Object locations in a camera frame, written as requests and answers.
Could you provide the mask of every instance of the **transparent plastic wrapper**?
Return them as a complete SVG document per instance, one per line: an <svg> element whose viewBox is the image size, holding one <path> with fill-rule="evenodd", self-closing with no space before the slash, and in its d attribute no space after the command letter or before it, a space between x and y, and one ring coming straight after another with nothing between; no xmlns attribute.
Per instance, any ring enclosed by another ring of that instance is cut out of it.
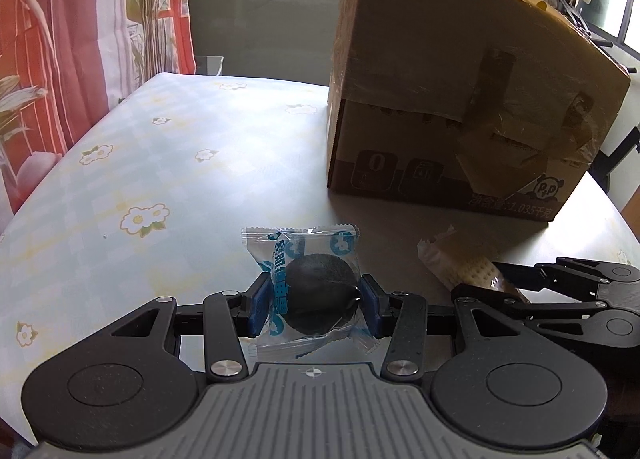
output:
<svg viewBox="0 0 640 459"><path fill-rule="evenodd" d="M270 317L250 346L253 357L295 359L346 337L365 350L376 346L358 309L357 240L353 225L242 231L273 284Z"/></svg>
<svg viewBox="0 0 640 459"><path fill-rule="evenodd" d="M494 289L527 298L508 282L500 270L469 242L463 233L450 226L428 241L418 243L418 258L451 291L460 283Z"/></svg>

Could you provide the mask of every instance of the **floral curtain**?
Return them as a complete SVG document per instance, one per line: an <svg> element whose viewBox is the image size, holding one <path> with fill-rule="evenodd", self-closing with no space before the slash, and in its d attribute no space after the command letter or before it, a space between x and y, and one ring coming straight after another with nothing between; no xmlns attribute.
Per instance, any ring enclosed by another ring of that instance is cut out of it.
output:
<svg viewBox="0 0 640 459"><path fill-rule="evenodd" d="M0 0L0 232L111 108L194 70L188 0Z"/></svg>

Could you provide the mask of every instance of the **silver bolt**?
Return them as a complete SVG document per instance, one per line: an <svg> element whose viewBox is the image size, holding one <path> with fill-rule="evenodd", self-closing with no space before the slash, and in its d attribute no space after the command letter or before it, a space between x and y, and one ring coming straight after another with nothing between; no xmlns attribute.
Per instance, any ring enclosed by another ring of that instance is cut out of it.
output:
<svg viewBox="0 0 640 459"><path fill-rule="evenodd" d="M211 366L211 372L217 376L236 376L242 372L242 365L235 360L220 360Z"/></svg>
<svg viewBox="0 0 640 459"><path fill-rule="evenodd" d="M386 366L386 370L396 376L411 376L418 372L418 365L409 360L395 360Z"/></svg>

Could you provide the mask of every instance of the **table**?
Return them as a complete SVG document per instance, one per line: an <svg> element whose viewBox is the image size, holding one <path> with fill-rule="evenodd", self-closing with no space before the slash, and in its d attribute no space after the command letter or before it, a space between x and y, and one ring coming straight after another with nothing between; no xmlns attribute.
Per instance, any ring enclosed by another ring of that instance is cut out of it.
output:
<svg viewBox="0 0 640 459"><path fill-rule="evenodd" d="M356 224L361 271L433 303L449 292L416 246L449 225L506 262L640 265L588 174L551 224L331 194L326 97L302 83L159 74L85 135L0 240L0 417L33 442L20 389L41 362L155 297L244 291L260 268L243 227Z"/></svg>

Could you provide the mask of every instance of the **wall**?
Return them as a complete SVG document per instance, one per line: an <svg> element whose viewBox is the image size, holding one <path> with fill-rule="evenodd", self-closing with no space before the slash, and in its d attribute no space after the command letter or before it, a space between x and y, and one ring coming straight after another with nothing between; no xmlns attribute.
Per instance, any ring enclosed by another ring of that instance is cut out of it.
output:
<svg viewBox="0 0 640 459"><path fill-rule="evenodd" d="M190 0L196 55L223 74L328 84L338 0Z"/></svg>
<svg viewBox="0 0 640 459"><path fill-rule="evenodd" d="M638 67L640 61L619 48L606 50L620 64ZM622 103L618 118L602 145L602 152L610 154L629 131L640 124L640 74L631 75L631 86ZM640 184L640 154L632 152L618 165L609 178L609 198L618 210L622 210Z"/></svg>

